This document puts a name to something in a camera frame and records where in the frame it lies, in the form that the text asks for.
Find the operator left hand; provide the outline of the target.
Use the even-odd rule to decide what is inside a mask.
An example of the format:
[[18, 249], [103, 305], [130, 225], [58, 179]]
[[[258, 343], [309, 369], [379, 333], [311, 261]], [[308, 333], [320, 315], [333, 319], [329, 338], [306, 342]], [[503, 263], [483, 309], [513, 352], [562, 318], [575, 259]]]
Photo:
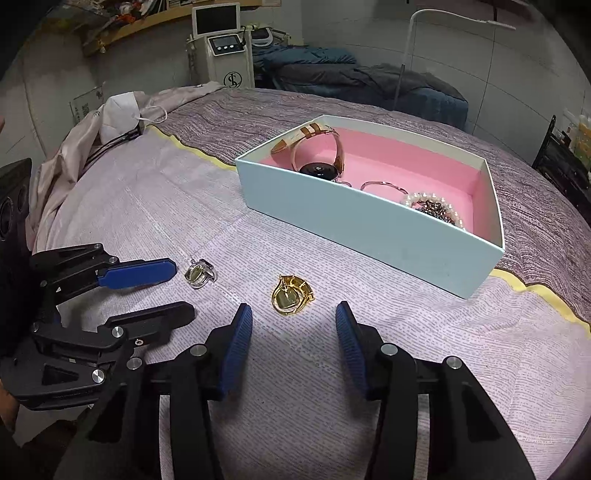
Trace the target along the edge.
[[19, 407], [19, 402], [0, 383], [0, 416], [11, 434], [15, 431]]

